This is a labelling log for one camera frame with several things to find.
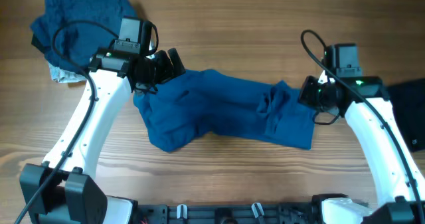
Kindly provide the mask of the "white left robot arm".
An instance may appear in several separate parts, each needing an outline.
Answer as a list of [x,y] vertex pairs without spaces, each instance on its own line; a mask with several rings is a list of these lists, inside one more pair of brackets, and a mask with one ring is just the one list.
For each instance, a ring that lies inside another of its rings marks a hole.
[[19,183],[32,223],[131,223],[137,202],[106,195],[95,182],[100,152],[133,92],[153,92],[185,73],[176,49],[152,53],[99,49],[86,89],[60,139]]

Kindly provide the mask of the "black garment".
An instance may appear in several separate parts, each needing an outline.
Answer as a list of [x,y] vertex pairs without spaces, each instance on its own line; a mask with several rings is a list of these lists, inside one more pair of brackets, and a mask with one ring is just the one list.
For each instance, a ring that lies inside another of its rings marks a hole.
[[424,79],[388,87],[394,117],[411,152],[424,150]]

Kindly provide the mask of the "blue polo shirt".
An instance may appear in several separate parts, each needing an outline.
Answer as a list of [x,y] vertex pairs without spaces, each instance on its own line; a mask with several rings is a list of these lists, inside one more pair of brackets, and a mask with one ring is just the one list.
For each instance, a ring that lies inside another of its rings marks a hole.
[[157,88],[157,94],[134,95],[133,103],[150,143],[164,152],[209,132],[311,149],[313,110],[299,104],[299,90],[284,81],[267,84],[188,70]]

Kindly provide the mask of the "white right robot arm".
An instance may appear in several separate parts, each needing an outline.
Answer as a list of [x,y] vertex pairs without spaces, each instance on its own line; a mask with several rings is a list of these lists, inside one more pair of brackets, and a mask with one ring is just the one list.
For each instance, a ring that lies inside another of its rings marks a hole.
[[346,120],[363,149],[377,194],[376,209],[345,195],[316,195],[318,223],[424,222],[424,177],[401,136],[380,78],[308,76],[298,101]]

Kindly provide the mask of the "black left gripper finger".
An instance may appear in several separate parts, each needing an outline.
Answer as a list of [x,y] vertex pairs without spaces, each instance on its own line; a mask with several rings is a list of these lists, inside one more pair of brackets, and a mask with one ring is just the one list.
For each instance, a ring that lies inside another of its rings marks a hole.
[[167,51],[169,59],[173,65],[173,76],[181,76],[186,73],[186,69],[181,61],[179,53],[176,48]]
[[173,65],[164,50],[160,50],[155,54],[157,82],[168,82],[173,78]]

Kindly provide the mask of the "grey white folded garment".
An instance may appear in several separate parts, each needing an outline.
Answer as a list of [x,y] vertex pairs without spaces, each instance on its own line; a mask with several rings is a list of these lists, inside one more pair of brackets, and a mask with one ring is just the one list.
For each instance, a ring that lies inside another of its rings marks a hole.
[[50,78],[52,81],[57,83],[77,83],[86,81],[86,78],[75,72],[68,70],[63,70],[59,67],[53,66],[51,63],[48,63]]

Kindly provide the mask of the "dark blue folded garment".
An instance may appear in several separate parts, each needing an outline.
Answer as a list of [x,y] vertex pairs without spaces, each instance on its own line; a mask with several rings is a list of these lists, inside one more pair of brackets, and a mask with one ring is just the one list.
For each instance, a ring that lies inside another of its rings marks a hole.
[[88,67],[89,58],[99,49],[106,48],[120,32],[122,18],[136,17],[129,0],[44,0],[44,14],[31,24],[31,44],[51,65],[78,72],[72,64],[60,58],[56,49],[82,68]]

